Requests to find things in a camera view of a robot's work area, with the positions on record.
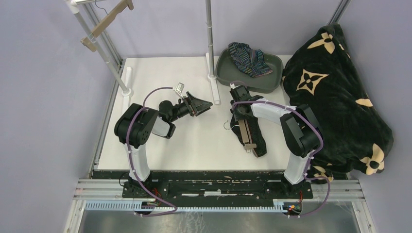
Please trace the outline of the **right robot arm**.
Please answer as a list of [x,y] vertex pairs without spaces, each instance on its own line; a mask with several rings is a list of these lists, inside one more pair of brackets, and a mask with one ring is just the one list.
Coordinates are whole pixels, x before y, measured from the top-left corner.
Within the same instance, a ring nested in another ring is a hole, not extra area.
[[307,179],[310,161],[324,146],[321,128],[312,109],[306,105],[285,106],[262,96],[251,96],[244,85],[231,84],[230,129],[239,137],[244,149],[256,157],[263,155],[263,138],[258,119],[273,122],[282,128],[290,157],[284,171],[281,193],[293,198],[300,192],[300,183]]

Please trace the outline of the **wooden clip hanger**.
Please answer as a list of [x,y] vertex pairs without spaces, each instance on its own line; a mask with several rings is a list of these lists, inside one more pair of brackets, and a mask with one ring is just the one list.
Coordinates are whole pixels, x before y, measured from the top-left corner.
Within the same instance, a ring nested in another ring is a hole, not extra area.
[[229,123],[229,120],[227,120],[224,124],[223,124],[223,128],[225,130],[231,130],[233,127],[238,126],[240,129],[240,134],[241,134],[241,139],[242,139],[242,143],[243,143],[243,148],[245,149],[245,151],[247,153],[253,153],[255,156],[256,155],[256,144],[252,143],[252,138],[249,132],[249,129],[246,126],[245,120],[239,120],[238,121],[238,125],[234,125],[233,127],[227,128],[226,125]]

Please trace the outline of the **black striped underwear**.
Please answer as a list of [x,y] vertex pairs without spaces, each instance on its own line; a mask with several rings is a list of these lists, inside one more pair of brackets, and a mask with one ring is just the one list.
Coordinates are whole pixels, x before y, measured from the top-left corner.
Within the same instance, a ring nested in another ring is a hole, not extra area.
[[[264,156],[267,153],[266,142],[262,136],[258,119],[256,117],[246,119],[245,126],[249,130],[251,135],[251,143],[256,145],[256,148],[253,148],[252,153],[255,157],[259,158]],[[230,121],[231,131],[236,135],[239,142],[244,146],[241,131],[238,126],[238,122],[235,121],[235,118],[232,117]]]

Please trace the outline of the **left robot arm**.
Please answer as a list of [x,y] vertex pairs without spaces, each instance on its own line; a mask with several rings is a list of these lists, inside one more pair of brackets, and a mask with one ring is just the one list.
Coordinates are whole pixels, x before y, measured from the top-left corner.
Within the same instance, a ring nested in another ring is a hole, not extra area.
[[154,134],[170,139],[176,129],[176,120],[187,115],[197,117],[210,110],[212,106],[213,103],[199,99],[190,92],[181,97],[176,104],[169,100],[162,101],[157,110],[136,103],[130,104],[114,127],[114,134],[123,144],[129,162],[129,177],[123,186],[143,198],[150,196],[153,184],[147,181],[151,176],[151,170],[146,153],[149,137]]

